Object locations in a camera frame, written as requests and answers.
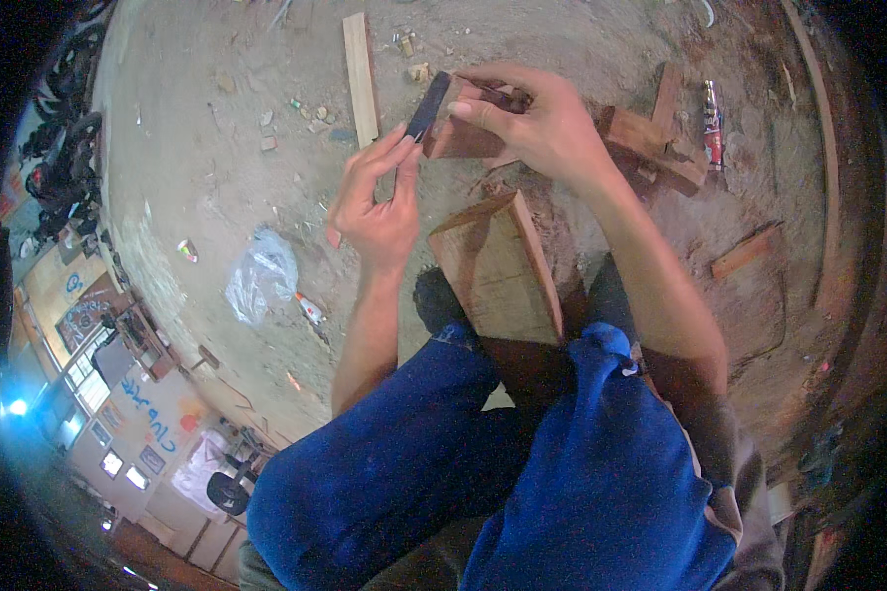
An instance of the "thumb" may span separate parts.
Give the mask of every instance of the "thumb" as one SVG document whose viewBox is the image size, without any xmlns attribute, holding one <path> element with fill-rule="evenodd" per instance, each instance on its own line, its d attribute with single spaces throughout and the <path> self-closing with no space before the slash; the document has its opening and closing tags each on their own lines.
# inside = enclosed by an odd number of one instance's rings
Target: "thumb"
<svg viewBox="0 0 887 591">
<path fill-rule="evenodd" d="M 521 115 L 506 112 L 484 100 L 461 98 L 446 106 L 453 116 L 507 139 L 513 120 Z"/>
</svg>

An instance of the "glue bottle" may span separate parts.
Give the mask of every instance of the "glue bottle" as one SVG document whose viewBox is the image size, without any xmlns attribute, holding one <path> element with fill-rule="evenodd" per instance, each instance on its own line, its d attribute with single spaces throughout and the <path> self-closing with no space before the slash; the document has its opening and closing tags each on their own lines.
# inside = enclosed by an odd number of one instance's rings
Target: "glue bottle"
<svg viewBox="0 0 887 591">
<path fill-rule="evenodd" d="M 296 292 L 296 300 L 299 301 L 299 304 L 303 307 L 303 312 L 306 313 L 306 316 L 310 321 L 312 321 L 313 325 L 317 325 L 318 323 L 325 320 L 325 317 L 322 316 L 322 311 L 319 310 L 319 306 L 315 303 L 308 301 L 306 296 Z"/>
</svg>

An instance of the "blue fabric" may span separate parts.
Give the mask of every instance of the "blue fabric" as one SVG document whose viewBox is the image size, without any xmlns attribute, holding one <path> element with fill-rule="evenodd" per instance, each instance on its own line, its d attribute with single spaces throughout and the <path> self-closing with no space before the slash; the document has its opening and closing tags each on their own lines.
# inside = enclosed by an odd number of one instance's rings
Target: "blue fabric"
<svg viewBox="0 0 887 591">
<path fill-rule="evenodd" d="M 449 521 L 492 515 L 463 589 L 707 588 L 730 562 L 674 415 L 623 333 L 592 325 L 530 442 L 498 379 L 449 326 L 364 400 L 263 470 L 249 538 L 288 589 L 356 589 Z"/>
</svg>

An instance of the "clear plastic bag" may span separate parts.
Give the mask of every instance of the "clear plastic bag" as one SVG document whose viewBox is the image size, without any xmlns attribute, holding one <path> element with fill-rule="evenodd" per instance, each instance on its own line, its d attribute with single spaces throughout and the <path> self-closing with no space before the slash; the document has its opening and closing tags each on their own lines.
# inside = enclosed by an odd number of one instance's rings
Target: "clear plastic bag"
<svg viewBox="0 0 887 591">
<path fill-rule="evenodd" d="M 238 321 L 257 326 L 272 305 L 292 299 L 298 280 L 289 243 L 270 228 L 262 228 L 234 265 L 225 295 Z"/>
</svg>

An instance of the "person's right hand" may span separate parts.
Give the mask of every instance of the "person's right hand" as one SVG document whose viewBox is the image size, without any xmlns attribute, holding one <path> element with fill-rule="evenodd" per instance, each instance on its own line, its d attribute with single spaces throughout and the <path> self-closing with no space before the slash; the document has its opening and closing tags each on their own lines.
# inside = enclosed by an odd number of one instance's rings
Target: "person's right hand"
<svg viewBox="0 0 887 591">
<path fill-rule="evenodd" d="M 577 183 L 599 162 L 610 162 L 575 85 L 567 79 L 506 63 L 479 65 L 457 75 L 487 84 L 503 82 L 532 96 L 532 106 L 521 115 L 471 99 L 452 102 L 447 109 L 453 116 L 498 135 L 510 151 L 537 172 Z"/>
</svg>

